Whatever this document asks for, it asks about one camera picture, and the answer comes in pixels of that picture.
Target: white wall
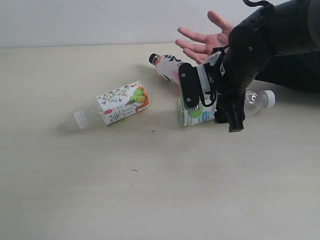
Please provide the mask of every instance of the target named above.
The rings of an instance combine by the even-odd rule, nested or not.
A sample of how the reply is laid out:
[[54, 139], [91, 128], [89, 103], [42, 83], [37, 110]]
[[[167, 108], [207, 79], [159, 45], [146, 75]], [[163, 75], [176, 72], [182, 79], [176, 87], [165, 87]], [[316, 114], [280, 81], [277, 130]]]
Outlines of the white wall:
[[255, 8], [242, 0], [0, 0], [0, 48], [173, 42], [179, 26], [218, 31], [208, 10], [236, 24]]

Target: human hand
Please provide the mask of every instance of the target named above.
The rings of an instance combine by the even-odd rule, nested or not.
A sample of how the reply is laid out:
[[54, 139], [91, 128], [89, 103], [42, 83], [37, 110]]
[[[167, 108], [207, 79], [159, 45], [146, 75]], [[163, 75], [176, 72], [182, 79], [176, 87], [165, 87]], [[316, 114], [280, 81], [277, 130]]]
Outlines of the human hand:
[[185, 27], [179, 27], [179, 33], [197, 43], [190, 43], [181, 39], [175, 41], [175, 44], [183, 49], [183, 53], [196, 61], [197, 64], [203, 64], [211, 55], [213, 48], [228, 45], [229, 34], [233, 29], [233, 26], [230, 23], [226, 22], [214, 11], [209, 11], [207, 17], [213, 24], [217, 25], [222, 30], [221, 33], [206, 35], [194, 32]]

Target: table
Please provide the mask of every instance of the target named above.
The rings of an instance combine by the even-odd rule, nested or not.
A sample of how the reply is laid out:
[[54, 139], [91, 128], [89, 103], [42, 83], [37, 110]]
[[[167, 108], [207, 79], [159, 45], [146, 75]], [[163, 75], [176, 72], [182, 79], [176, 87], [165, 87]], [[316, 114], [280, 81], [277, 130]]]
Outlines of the table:
[[[243, 131], [181, 128], [152, 53], [190, 61], [174, 44], [0, 50], [0, 239], [318, 240], [320, 96], [253, 82], [276, 105]], [[78, 129], [75, 111], [137, 80], [148, 109]]]

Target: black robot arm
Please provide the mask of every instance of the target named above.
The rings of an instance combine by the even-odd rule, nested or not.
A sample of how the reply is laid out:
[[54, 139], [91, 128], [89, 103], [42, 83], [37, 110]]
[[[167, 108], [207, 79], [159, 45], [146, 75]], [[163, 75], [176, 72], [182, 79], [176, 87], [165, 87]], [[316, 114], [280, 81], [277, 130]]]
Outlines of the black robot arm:
[[243, 2], [261, 7], [231, 31], [229, 45], [214, 48], [202, 65], [179, 67], [185, 107], [194, 110], [199, 101], [206, 106], [204, 93], [210, 94], [216, 123], [229, 123], [231, 133], [244, 129], [246, 88], [270, 59], [320, 50], [320, 0]]

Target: bottle label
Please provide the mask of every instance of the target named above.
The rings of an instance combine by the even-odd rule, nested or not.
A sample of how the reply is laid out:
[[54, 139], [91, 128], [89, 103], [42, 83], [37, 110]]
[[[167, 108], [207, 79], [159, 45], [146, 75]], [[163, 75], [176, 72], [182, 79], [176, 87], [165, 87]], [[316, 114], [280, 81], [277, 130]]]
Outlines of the bottle label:
[[136, 81], [96, 97], [103, 109], [106, 125], [136, 114], [149, 106], [149, 95], [141, 82]]
[[173, 55], [162, 55], [155, 62], [156, 72], [164, 79], [179, 84], [179, 67], [184, 62]]
[[[210, 102], [211, 101], [209, 99], [205, 100], [206, 104], [209, 104]], [[183, 127], [192, 126], [214, 120], [216, 111], [215, 104], [216, 103], [214, 103], [210, 107], [205, 107], [201, 103], [199, 103], [197, 110], [189, 111], [185, 108], [182, 98], [179, 97], [177, 100], [177, 110], [180, 125]]]

